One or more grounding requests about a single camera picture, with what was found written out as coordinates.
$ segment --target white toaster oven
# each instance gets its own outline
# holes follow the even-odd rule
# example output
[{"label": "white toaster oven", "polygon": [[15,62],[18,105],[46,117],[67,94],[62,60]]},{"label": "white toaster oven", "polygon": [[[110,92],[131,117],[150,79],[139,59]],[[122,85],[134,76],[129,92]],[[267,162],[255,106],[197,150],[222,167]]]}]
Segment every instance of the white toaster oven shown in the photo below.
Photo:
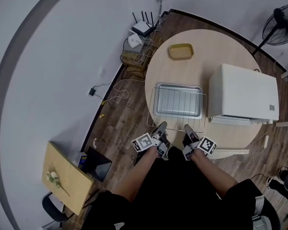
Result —
[{"label": "white toaster oven", "polygon": [[276,78],[221,64],[209,79],[211,123],[250,126],[271,124],[279,116]]}]

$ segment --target yellow tray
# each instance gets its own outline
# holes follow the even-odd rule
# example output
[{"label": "yellow tray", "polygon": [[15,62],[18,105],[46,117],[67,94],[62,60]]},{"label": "yellow tray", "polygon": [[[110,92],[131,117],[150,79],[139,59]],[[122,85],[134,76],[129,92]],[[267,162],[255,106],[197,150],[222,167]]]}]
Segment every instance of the yellow tray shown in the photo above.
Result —
[{"label": "yellow tray", "polygon": [[168,49],[169,56],[173,60],[191,59],[194,55],[191,44],[173,44]]}]

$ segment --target wooden table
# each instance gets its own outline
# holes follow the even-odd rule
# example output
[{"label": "wooden table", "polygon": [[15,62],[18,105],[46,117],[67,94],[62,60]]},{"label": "wooden table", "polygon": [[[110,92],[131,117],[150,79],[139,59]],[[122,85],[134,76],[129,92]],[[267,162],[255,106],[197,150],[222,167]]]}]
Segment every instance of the wooden table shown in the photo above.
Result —
[{"label": "wooden table", "polygon": [[[168,47],[180,43],[190,43],[193,46],[194,56],[191,59],[174,61],[169,58]],[[146,74],[145,96],[152,119],[158,122],[151,105],[152,89],[156,87],[156,83],[199,86],[207,96],[208,105],[208,80],[222,63],[260,71],[255,59],[241,44],[216,31],[189,30],[165,41],[152,57]],[[245,148],[261,128],[258,124],[251,126],[212,124],[205,113],[203,118],[205,118],[204,132],[198,133],[199,137],[211,138],[219,149],[214,152],[212,159],[248,153]],[[167,133],[171,144],[182,149],[184,132],[168,129]]]},{"label": "wooden table", "polygon": [[[53,171],[58,174],[63,189],[47,180],[47,172]],[[44,159],[42,182],[66,207],[76,215],[80,214],[86,196],[90,191],[93,180],[70,163],[67,158],[48,142]]]}]

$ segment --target electric fan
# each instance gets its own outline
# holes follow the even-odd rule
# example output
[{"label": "electric fan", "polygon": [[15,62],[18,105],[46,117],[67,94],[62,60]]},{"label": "electric fan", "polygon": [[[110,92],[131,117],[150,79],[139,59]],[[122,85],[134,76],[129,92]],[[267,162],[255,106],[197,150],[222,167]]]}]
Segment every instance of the electric fan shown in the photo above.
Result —
[{"label": "electric fan", "polygon": [[288,43],[288,5],[274,9],[263,30],[263,41],[252,56],[264,45],[282,45]]}]

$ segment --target forearm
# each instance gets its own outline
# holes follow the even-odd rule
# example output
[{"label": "forearm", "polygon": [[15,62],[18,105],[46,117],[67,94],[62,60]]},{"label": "forearm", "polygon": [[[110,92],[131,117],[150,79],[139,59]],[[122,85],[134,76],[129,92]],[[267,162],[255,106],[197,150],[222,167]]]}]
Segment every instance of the forearm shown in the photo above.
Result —
[{"label": "forearm", "polygon": [[217,194],[221,198],[225,196],[228,189],[238,184],[233,177],[212,163],[201,150],[196,149],[191,156],[191,159],[215,188]]},{"label": "forearm", "polygon": [[158,155],[156,147],[149,148],[136,166],[119,182],[112,193],[123,196],[132,202]]}]

